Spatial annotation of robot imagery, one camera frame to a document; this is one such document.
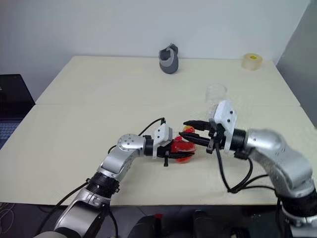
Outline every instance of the clear plastic cup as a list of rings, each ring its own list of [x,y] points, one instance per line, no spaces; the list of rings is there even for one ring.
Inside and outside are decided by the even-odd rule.
[[[205,97],[207,119],[213,118],[217,105],[219,102],[226,99],[226,94],[227,88],[220,83],[211,84],[207,88]]]

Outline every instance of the yellow tape roll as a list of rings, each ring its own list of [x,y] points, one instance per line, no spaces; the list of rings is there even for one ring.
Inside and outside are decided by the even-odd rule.
[[[248,53],[243,56],[242,67],[247,70],[257,70],[260,68],[263,58],[254,53]]]

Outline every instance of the gray object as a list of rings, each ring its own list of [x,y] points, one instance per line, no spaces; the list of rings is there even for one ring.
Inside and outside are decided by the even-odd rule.
[[[81,206],[80,203],[89,204],[91,209],[88,209],[87,206]],[[67,227],[83,237],[94,219],[99,215],[99,209],[107,204],[110,204],[110,199],[82,188],[61,214],[54,230]]]
[[[98,172],[121,181],[136,157],[143,157],[145,138],[134,134],[120,137],[117,146],[107,155]]]
[[[178,47],[170,44],[165,49],[159,51],[159,66],[164,73],[172,74],[178,70]]]

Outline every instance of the black cable wire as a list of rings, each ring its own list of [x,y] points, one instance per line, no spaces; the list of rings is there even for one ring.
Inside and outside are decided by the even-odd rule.
[[[145,128],[138,134],[138,136],[142,135],[147,129],[149,129],[150,126],[152,126],[154,123],[158,122],[159,120],[161,121],[161,123],[162,123],[162,122],[165,122],[165,118],[159,118],[159,119],[154,120],[154,121],[151,122],[147,127],[145,127]],[[114,147],[116,147],[116,145],[113,145],[113,146],[111,146],[111,147],[109,148],[108,154],[110,153],[110,151],[111,151]]]
[[[32,204],[33,206],[37,207],[41,212],[49,213],[55,206],[54,205],[36,205]]]
[[[264,177],[268,177],[268,175],[259,175],[259,176],[256,176],[256,177],[250,179],[249,181],[247,181],[247,182],[244,184],[244,186],[247,186],[247,185],[249,185],[250,183],[254,182],[255,180],[261,179],[261,178],[264,178]]]
[[[217,158],[218,158],[220,175],[221,175],[222,181],[223,181],[225,187],[227,188],[228,192],[238,193],[239,191],[241,191],[243,189],[250,189],[250,188],[267,188],[267,189],[271,189],[271,190],[275,191],[275,189],[273,187],[266,186],[266,185],[247,186],[247,185],[249,185],[250,183],[254,182],[257,179],[264,178],[264,177],[268,176],[268,175],[260,175],[260,176],[254,177],[254,178],[252,178],[252,179],[250,179],[248,181],[248,179],[250,178],[250,176],[252,174],[252,171],[253,171],[253,163],[252,163],[252,161],[249,158],[247,158],[249,163],[250,163],[250,169],[249,169],[248,174],[236,186],[234,186],[233,188],[230,188],[230,186],[229,186],[229,184],[228,184],[228,182],[227,182],[227,180],[225,178],[225,175],[224,175],[223,165],[222,165],[222,158],[221,158],[220,149],[219,149],[219,144],[215,143],[214,146],[215,146],[215,150],[216,150],[216,154],[217,154]]]
[[[114,147],[116,147],[116,145],[112,145],[112,146],[108,149],[108,154],[110,153],[110,151],[111,151]]]
[[[248,174],[244,177],[244,179],[241,180],[241,182],[239,182],[237,185],[235,185],[232,189],[231,189],[231,192],[232,193],[237,193],[241,190],[241,188],[244,187],[245,183],[248,181],[248,179],[251,177],[252,175],[252,172],[253,172],[253,163],[251,161],[250,158],[247,158],[247,160],[249,161],[249,164],[250,164],[250,168],[249,168],[249,171],[248,171]]]
[[[115,228],[115,238],[119,238],[119,234],[118,234],[118,224],[117,224],[117,221],[115,220],[115,217],[113,215],[113,213],[111,212],[111,209],[109,207],[109,215],[113,221],[113,225],[114,225],[114,228]]]
[[[46,222],[50,219],[50,217],[52,216],[52,214],[60,207],[60,205],[66,200],[68,199],[71,195],[73,195],[75,192],[77,192],[78,190],[80,190],[81,188],[83,188],[84,186],[86,186],[88,184],[88,182],[85,182],[84,184],[80,185],[78,188],[74,189],[73,191],[71,191],[69,194],[67,194],[61,201],[58,202],[58,204],[55,205],[55,207],[46,215],[46,217],[44,218],[44,220],[42,221],[42,223],[40,224],[39,228],[37,229],[35,236],[37,236],[39,233],[41,233],[44,225],[46,224]]]
[[[266,186],[266,185],[248,186],[248,187],[243,187],[241,190],[249,189],[249,188],[268,188],[268,189],[271,189],[271,190],[275,191],[274,187],[270,187],[270,186]]]
[[[159,119],[154,120],[154,121],[151,122],[147,127],[145,127],[144,130],[142,130],[142,131],[138,134],[138,136],[142,135],[151,125],[153,125],[155,122],[158,122],[159,120],[160,120],[161,122],[163,122],[163,121],[165,121],[165,118],[159,118]]]

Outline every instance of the silver robotic arm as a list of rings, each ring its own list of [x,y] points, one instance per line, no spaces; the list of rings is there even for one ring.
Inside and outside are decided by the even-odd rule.
[[[227,100],[219,103],[209,122],[187,121],[198,130],[209,130],[209,138],[182,132],[180,135],[206,146],[207,153],[217,148],[235,151],[235,157],[252,159],[267,172],[282,201],[282,211],[293,237],[317,237],[317,193],[312,167],[303,154],[290,148],[283,136],[266,129],[235,129],[237,116]]]
[[[58,219],[53,232],[36,238],[93,238],[109,214],[111,196],[137,157],[182,158],[193,153],[171,153],[172,129],[163,123],[150,136],[126,134],[100,164],[88,185],[82,188]]]

